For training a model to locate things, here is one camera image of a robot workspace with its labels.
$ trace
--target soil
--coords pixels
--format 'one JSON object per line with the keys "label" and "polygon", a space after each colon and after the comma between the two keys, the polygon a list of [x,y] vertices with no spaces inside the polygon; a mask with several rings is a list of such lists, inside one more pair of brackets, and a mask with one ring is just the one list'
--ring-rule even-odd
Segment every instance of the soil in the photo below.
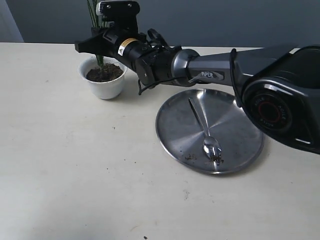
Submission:
{"label": "soil", "polygon": [[121,68],[113,63],[105,63],[102,72],[100,68],[92,69],[86,75],[86,79],[91,82],[96,83],[105,83],[119,78],[124,71]]}

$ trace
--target black cable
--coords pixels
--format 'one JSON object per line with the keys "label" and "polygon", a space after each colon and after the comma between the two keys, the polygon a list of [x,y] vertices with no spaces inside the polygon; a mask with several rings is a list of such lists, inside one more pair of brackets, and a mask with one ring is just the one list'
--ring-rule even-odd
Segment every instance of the black cable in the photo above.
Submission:
{"label": "black cable", "polygon": [[141,89],[141,81],[140,79],[138,79],[138,86],[139,86],[139,95],[141,95],[145,90],[147,90],[148,88],[150,87],[153,87],[153,86],[156,86],[158,84],[161,84],[161,83],[166,83],[166,82],[171,82],[173,80],[176,80],[176,79],[184,79],[185,77],[184,76],[179,76],[179,77],[173,77],[173,78],[170,78],[170,79],[167,79],[167,80],[162,80],[162,81],[157,81],[157,82],[153,82],[153,83],[150,83],[148,85],[146,85],[144,88]]}
{"label": "black cable", "polygon": [[240,98],[240,93],[238,91],[238,88],[236,86],[236,80],[235,80],[235,59],[237,56],[237,50],[235,48],[233,48],[230,52],[230,58],[229,58],[229,62],[230,62],[230,79],[231,79],[231,84],[234,90],[234,97],[235,97],[235,101],[238,105],[238,107],[241,107],[241,98]]}

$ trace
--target table surface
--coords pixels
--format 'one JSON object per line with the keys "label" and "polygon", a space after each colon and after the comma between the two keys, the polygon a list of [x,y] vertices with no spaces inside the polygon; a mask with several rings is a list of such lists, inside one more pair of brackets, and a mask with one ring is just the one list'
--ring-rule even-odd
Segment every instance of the table surface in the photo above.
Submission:
{"label": "table surface", "polygon": [[186,88],[139,96],[129,70],[124,92],[100,100],[77,72],[90,56],[72,44],[0,43],[1,240],[319,239],[318,155],[267,137],[244,171],[192,171],[155,130],[161,105]]}

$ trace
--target metal plate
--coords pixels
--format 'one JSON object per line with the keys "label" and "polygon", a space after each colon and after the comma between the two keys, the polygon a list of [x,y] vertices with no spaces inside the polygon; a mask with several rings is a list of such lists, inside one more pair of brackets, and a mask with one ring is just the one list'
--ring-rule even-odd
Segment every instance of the metal plate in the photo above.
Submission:
{"label": "metal plate", "polygon": [[[211,162],[202,146],[205,134],[189,105],[199,101],[210,134],[221,145],[223,162]],[[256,128],[233,95],[214,89],[189,89],[169,98],[156,117],[156,133],[164,149],[177,161],[207,174],[227,174],[249,166],[260,155],[264,134]]]}

